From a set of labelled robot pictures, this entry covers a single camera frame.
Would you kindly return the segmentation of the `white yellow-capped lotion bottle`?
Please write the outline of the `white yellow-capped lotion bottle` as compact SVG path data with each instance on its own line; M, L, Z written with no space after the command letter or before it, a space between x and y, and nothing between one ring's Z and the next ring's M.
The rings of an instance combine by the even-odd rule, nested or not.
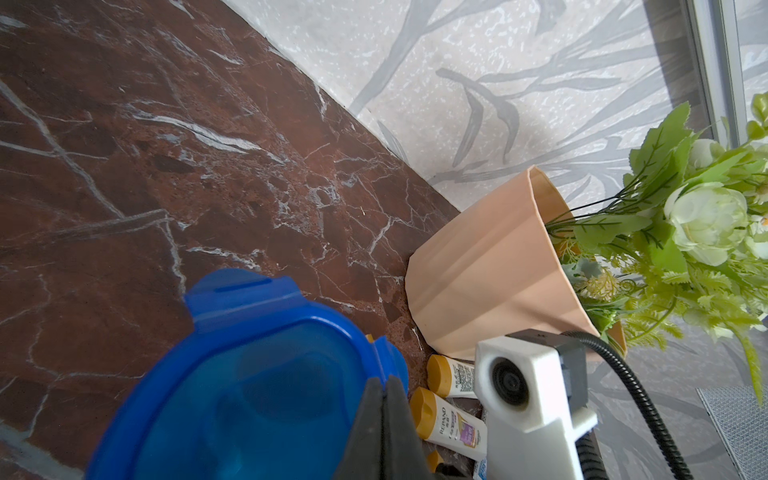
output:
M474 373L473 364L434 354L427 362L427 385L441 398L476 399Z

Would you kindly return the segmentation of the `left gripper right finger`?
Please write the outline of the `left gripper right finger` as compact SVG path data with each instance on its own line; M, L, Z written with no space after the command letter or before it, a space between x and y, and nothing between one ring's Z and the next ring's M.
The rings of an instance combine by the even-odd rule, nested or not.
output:
M383 400L382 478L431 479L401 380L390 376Z

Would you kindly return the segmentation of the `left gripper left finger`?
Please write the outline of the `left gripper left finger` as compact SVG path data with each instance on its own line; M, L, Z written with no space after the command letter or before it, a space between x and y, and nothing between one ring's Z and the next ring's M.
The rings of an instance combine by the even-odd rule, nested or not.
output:
M370 378L349 432L334 480L380 479L382 472L384 391L378 378Z

